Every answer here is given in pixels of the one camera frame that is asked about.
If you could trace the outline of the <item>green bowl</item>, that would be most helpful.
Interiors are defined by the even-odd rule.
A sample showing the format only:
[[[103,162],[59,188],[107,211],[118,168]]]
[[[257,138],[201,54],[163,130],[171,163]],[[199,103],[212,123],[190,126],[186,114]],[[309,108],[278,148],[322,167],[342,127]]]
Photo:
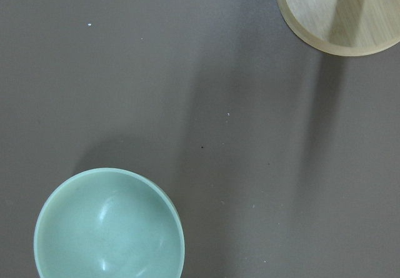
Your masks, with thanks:
[[[181,277],[184,232],[168,195],[145,177],[98,168],[46,199],[33,252],[40,277]]]

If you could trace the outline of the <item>wooden cup tree stand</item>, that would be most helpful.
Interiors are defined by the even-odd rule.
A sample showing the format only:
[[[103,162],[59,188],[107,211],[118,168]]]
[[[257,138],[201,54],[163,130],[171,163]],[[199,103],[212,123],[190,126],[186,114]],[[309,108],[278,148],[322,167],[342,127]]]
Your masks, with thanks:
[[[399,0],[277,0],[288,27],[337,56],[367,56],[399,43]]]

